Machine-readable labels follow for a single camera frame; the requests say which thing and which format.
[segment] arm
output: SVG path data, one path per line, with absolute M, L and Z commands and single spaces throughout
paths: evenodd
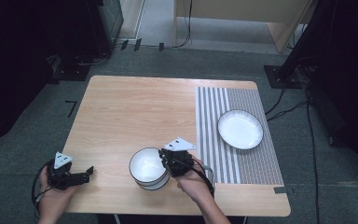
M 48 168 L 45 167 L 39 176 L 40 190 L 49 189 L 48 185 Z M 54 224 L 62 216 L 65 209 L 68 207 L 72 196 L 76 193 L 80 186 L 73 186 L 66 190 L 50 189 L 46 191 L 40 200 L 39 224 Z
M 194 171 L 189 171 L 183 176 L 175 178 L 178 188 L 182 189 L 200 208 L 202 216 L 207 224 L 230 223 L 226 215 L 219 208 L 208 187 Z

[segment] striped mat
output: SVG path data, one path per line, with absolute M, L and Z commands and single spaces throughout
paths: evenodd
M 260 121 L 264 136 L 257 147 L 236 149 L 220 137 L 217 121 L 232 109 Z M 258 90 L 197 87 L 196 116 L 198 155 L 213 169 L 215 183 L 283 185 Z

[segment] human hand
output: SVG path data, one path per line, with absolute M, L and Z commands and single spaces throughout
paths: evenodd
M 193 157 L 195 161 L 194 168 L 200 172 L 204 172 L 200 165 L 202 161 Z M 185 175 L 175 177 L 178 182 L 177 187 L 186 193 L 195 203 L 199 203 L 200 200 L 212 197 L 211 192 L 208 189 L 205 181 L 193 170 L 190 170 Z
M 48 185 L 48 167 L 42 170 L 39 179 L 41 192 L 51 188 L 51 186 Z M 79 188 L 80 186 L 73 186 L 66 190 L 50 189 L 46 191 L 39 202 L 40 219 L 38 223 L 56 223 L 63 212 L 65 212 L 69 202 L 71 202 L 72 196 Z

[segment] white marker tag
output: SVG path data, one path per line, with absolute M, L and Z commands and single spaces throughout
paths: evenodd
M 72 157 L 64 155 L 60 152 L 57 152 L 55 162 L 54 162 L 54 169 L 58 169 L 58 168 L 64 166 L 66 163 L 70 162 L 71 160 L 72 160 Z
M 185 151 L 196 149 L 197 147 L 187 142 L 185 139 L 178 137 L 175 140 L 171 141 L 169 144 L 165 145 L 164 148 L 170 151 Z

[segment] white bowl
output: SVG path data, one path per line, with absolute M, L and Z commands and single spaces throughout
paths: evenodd
M 141 149 L 132 156 L 130 173 L 141 188 L 148 190 L 160 189 L 170 179 L 154 147 Z
M 260 121 L 243 110 L 229 110 L 223 114 L 217 129 L 225 142 L 238 149 L 256 147 L 263 139 Z

